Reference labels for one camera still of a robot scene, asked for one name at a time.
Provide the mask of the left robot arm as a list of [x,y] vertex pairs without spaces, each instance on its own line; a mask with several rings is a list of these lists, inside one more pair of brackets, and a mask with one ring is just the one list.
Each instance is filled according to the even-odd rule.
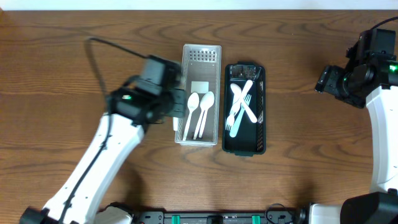
[[164,116],[185,116],[186,93],[174,88],[157,93],[128,87],[111,93],[110,111],[63,187],[43,209],[27,208],[20,223],[132,223],[134,214],[120,203],[99,210],[110,184],[149,125]]

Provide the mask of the mint green plastic fork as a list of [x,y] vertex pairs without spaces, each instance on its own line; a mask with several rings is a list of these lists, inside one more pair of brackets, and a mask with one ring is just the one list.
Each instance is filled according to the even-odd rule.
[[[245,96],[245,98],[244,98],[244,102],[245,102],[245,103],[250,103],[250,100],[251,100],[251,95],[250,95],[250,94],[247,94],[247,95]],[[230,132],[229,132],[229,136],[230,136],[231,138],[235,138],[235,137],[236,137],[236,135],[237,135],[237,133],[238,133],[238,130],[239,130],[239,127],[240,127],[240,124],[241,124],[241,120],[242,120],[242,118],[243,118],[244,112],[245,112],[245,109],[244,109],[243,106],[241,106],[241,109],[240,109],[240,111],[239,111],[239,114],[238,114],[238,116],[237,116],[237,118],[236,118],[236,120],[235,120],[235,122],[234,122],[234,124],[233,124],[233,126],[232,126],[232,128],[231,128],[231,130],[230,130]]]

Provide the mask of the white plastic utensil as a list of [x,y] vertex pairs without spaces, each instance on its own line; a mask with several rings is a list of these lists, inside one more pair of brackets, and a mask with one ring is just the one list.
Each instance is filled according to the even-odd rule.
[[204,109],[201,109],[201,113],[200,113],[200,116],[199,116],[199,119],[198,119],[198,122],[197,122],[197,125],[196,125],[196,128],[195,128],[195,132],[194,132],[194,135],[193,135],[193,140],[197,139],[197,136],[198,136],[198,133],[199,133],[199,130],[200,130],[200,126],[201,126],[201,121],[203,119],[203,114],[204,114]]

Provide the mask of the white plastic fork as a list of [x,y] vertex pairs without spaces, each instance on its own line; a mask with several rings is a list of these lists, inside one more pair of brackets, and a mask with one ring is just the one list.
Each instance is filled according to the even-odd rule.
[[237,107],[233,106],[231,108],[230,114],[229,114],[229,116],[226,119],[226,130],[227,131],[231,130],[231,128],[232,128],[232,126],[234,124],[234,117],[235,117],[235,114],[237,113],[237,111],[238,111]]

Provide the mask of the white plastic spoon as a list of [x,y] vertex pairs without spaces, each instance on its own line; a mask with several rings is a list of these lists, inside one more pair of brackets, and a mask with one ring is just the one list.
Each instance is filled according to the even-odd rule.
[[204,114],[203,114],[203,119],[201,121],[200,130],[198,133],[199,138],[201,138],[203,136],[203,132],[205,129],[205,124],[206,124],[207,113],[208,113],[208,110],[213,106],[214,102],[215,102],[215,95],[212,91],[209,91],[208,93],[206,93],[203,96],[203,98],[201,99],[200,108],[204,109]]
[[191,119],[192,119],[192,114],[198,108],[198,105],[199,105],[199,95],[198,95],[198,93],[193,92],[187,101],[188,118],[187,118],[187,122],[185,125],[185,130],[183,133],[183,141],[185,141],[187,139],[187,135],[188,135],[188,131],[190,129],[190,123],[191,123]]

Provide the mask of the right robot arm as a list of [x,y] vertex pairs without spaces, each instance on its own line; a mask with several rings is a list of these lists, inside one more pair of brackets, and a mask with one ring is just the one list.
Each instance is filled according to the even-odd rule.
[[368,109],[373,175],[368,194],[342,205],[311,205],[309,223],[397,223],[397,62],[374,58],[351,71],[328,65],[315,90]]

